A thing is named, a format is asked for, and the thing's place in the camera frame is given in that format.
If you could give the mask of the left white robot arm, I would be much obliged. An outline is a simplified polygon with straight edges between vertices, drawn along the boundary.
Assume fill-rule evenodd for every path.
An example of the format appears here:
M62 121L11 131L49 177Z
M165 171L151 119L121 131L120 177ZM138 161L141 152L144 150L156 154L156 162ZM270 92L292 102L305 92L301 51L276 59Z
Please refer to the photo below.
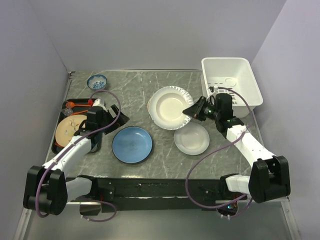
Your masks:
M32 166L26 176L23 207L35 210L41 218L59 215L66 204L84 197L95 200L100 193L97 178L79 175L66 180L69 171L100 141L102 134L109 134L125 125L130 118L112 105L116 114L102 106L93 106L85 119L76 127L71 141L54 158L42 166Z

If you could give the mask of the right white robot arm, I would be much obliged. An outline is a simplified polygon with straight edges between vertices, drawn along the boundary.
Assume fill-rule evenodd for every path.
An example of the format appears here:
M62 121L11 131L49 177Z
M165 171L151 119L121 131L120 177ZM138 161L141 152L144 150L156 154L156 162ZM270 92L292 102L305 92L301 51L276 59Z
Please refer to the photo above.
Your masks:
M234 115L230 94L217 94L213 103L202 96L183 114L199 121L213 120L218 132L240 151L251 167L249 176L229 174L220 178L218 192L222 198L230 199L241 193L263 203L290 195L288 160L268 151Z

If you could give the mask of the white fluted deep plate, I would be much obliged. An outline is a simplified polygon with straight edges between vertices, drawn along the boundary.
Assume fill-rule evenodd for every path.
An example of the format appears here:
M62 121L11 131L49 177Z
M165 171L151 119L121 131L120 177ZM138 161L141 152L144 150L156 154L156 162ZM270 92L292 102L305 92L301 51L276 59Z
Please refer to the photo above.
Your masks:
M191 117L183 110L194 104L192 96L178 86L165 86L155 92L150 103L153 122L164 130L178 130L186 126Z

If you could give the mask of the white smooth deep plate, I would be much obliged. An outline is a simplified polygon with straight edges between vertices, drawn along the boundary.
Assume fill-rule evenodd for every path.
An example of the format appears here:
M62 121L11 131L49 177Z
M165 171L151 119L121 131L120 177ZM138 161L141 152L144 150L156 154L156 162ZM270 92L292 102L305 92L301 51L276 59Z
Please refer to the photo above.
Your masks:
M210 136L202 125L190 122L174 132L174 143L182 153L196 156L209 147Z

